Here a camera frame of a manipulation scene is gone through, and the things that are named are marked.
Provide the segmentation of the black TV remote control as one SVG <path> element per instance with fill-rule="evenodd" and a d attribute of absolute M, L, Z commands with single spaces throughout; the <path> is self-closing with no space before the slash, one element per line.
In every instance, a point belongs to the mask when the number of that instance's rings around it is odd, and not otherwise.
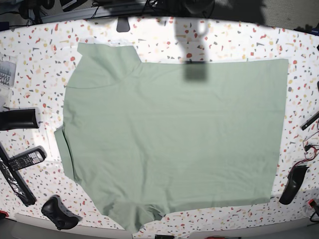
<path fill-rule="evenodd" d="M 45 159 L 45 150 L 41 146 L 38 146 L 12 157 L 8 163 L 13 171 L 19 171 L 21 169 L 39 164 Z"/>

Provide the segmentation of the clear plastic parts bag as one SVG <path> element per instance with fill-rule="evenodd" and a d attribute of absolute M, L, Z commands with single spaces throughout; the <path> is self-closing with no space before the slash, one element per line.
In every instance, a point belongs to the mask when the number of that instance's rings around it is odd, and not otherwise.
<path fill-rule="evenodd" d="M 0 108 L 9 107 L 15 82 L 17 60 L 9 55 L 0 55 Z"/>

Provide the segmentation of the small black stick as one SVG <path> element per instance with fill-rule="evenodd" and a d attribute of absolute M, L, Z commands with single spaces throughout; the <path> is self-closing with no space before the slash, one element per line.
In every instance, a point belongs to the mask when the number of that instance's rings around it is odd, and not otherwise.
<path fill-rule="evenodd" d="M 302 126 L 301 126 L 301 129 L 302 130 L 305 130 L 306 128 L 309 127 L 309 125 L 313 124 L 318 118 L 310 118 L 309 120 L 307 120 Z"/>

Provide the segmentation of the long black bar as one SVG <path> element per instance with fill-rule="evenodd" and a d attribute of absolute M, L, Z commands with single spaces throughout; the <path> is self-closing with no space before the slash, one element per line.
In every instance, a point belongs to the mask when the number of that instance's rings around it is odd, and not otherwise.
<path fill-rule="evenodd" d="M 21 176 L 17 172 L 13 171 L 9 165 L 9 157 L 2 145 L 0 145 L 0 171 L 13 190 L 13 193 L 26 207 L 35 204 L 36 198 L 27 187 Z"/>

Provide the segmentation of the grey monitor stand base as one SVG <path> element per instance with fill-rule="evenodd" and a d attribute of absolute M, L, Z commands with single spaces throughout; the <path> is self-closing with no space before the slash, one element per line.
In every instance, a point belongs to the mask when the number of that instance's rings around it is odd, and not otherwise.
<path fill-rule="evenodd" d="M 117 32 L 129 32 L 130 24 L 127 17 L 119 17 L 117 22 Z"/>

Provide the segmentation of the black game controller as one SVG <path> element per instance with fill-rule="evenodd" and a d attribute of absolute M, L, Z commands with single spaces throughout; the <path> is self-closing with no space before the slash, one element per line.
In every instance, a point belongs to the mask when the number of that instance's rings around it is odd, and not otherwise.
<path fill-rule="evenodd" d="M 47 200 L 41 208 L 44 216 L 50 219 L 60 230 L 70 230 L 78 225 L 79 219 L 75 216 L 68 216 L 59 207 L 59 200 L 57 197 L 51 197 Z"/>

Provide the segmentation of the green T-shirt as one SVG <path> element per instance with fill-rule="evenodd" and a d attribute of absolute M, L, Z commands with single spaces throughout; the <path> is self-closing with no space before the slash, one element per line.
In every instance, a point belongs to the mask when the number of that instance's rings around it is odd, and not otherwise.
<path fill-rule="evenodd" d="M 65 175 L 133 233 L 162 216 L 270 201 L 289 62 L 143 63 L 78 45 L 63 125 Z"/>

